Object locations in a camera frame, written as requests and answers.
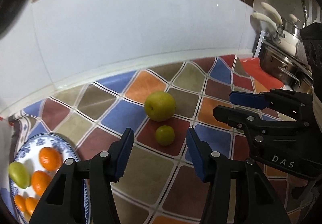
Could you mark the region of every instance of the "blue gripper pad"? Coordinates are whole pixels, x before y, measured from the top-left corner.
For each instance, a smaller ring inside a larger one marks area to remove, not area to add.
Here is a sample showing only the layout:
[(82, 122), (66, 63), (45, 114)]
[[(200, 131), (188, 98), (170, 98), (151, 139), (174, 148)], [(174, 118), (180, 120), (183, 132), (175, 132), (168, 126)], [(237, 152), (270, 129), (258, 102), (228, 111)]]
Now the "blue gripper pad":
[(128, 158), (130, 157), (130, 153), (134, 143), (134, 132), (131, 128), (126, 128), (124, 131), (121, 140), (114, 142), (122, 144), (118, 151), (118, 157), (116, 160), (116, 168), (115, 168), (115, 179), (119, 180), (123, 177), (126, 164), (128, 163)]
[(233, 91), (229, 95), (229, 101), (234, 105), (240, 105), (259, 110), (263, 110), (269, 107), (269, 102), (265, 100), (263, 94)]
[(207, 142), (199, 139), (192, 128), (187, 130), (186, 143), (196, 175), (205, 182), (207, 177), (205, 173), (206, 163), (209, 161), (209, 155), (212, 150)]

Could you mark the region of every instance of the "multicolored tile pattern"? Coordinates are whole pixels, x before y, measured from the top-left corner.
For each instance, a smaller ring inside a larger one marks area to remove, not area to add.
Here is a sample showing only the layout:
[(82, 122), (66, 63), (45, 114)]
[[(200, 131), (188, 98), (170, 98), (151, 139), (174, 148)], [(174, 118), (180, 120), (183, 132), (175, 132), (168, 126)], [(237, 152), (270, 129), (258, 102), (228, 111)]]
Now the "multicolored tile pattern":
[[(41, 132), (63, 135), (82, 160), (91, 159), (117, 141), (125, 128), (135, 132), (135, 143), (124, 177), (112, 185), (122, 224), (199, 223), (208, 184), (196, 176), (187, 151), (185, 135), (193, 127), (201, 140), (230, 159), (243, 161), (248, 145), (242, 131), (218, 122), (212, 115), (217, 105), (245, 109), (229, 102), (233, 90), (268, 91), (250, 77), (235, 55), (168, 64), (104, 78), (62, 91), (26, 107), (20, 112), (27, 134), (20, 134), (21, 146)], [(146, 97), (167, 91), (176, 100), (175, 115), (162, 123), (144, 112)], [(257, 112), (265, 120), (290, 118), (265, 109)], [(170, 146), (157, 144), (155, 130), (173, 127), (176, 139)], [(294, 187), (287, 174), (260, 165), (278, 192), (293, 223), (308, 210), (306, 203), (292, 199)], [(233, 222), (236, 183), (231, 184), (229, 221)]]

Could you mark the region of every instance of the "green plum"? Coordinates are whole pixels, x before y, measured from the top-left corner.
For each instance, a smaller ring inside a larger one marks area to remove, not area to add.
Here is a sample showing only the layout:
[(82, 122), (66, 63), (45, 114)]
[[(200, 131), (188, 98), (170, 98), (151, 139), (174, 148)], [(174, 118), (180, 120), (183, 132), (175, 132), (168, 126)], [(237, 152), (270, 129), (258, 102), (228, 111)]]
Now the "green plum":
[(22, 189), (30, 185), (30, 175), (20, 162), (14, 161), (9, 165), (9, 176)]

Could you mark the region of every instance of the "blue and white plate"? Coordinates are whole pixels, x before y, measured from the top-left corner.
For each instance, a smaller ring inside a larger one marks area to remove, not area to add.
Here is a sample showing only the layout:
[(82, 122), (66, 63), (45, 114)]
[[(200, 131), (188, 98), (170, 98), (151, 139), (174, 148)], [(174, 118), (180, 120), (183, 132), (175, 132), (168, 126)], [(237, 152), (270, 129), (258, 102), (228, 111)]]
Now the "blue and white plate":
[[(31, 137), (30, 139), (25, 142), (19, 151), (16, 154), (14, 161), (18, 161), (22, 163), (26, 169), (28, 170), (30, 176), (37, 171), (45, 171), (50, 176), (56, 173), (56, 171), (46, 171), (42, 167), (39, 162), (39, 151), (44, 147), (52, 147), (55, 148), (59, 153), (62, 155), (62, 161), (65, 161), (68, 158), (73, 158), (75, 161), (79, 161), (79, 158), (70, 144), (65, 141), (63, 138), (59, 137), (53, 133), (41, 133)], [(22, 189), (18, 187), (11, 179), (11, 195), (14, 197), (15, 195), (19, 194), (24, 198), (34, 197), (36, 199), (40, 199), (39, 196), (35, 193), (31, 186), (27, 187), (26, 189)], [(84, 205), (85, 205), (85, 216), (86, 216), (86, 223), (88, 224), (90, 221), (90, 198), (87, 193), (87, 181), (84, 180)], [(28, 222), (24, 218), (23, 212), (17, 210), (20, 218), (23, 220), (24, 224), (28, 224)]]

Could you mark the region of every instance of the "orange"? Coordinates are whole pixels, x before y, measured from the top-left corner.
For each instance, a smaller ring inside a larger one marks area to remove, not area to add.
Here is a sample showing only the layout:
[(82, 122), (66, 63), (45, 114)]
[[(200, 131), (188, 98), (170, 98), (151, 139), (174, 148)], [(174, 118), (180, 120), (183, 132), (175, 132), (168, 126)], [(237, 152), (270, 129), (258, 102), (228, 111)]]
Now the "orange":
[(27, 211), (30, 215), (33, 214), (37, 204), (38, 204), (38, 200), (35, 198), (29, 197), (26, 199), (26, 208), (27, 208)]
[(39, 152), (39, 162), (48, 171), (57, 170), (62, 165), (62, 156), (54, 148), (44, 147)]
[(31, 185), (37, 195), (42, 196), (51, 179), (46, 172), (37, 170), (31, 176)]
[(14, 202), (16, 203), (16, 206), (20, 211), (25, 212), (27, 210), (25, 204), (26, 200), (24, 197), (20, 195), (15, 195)]

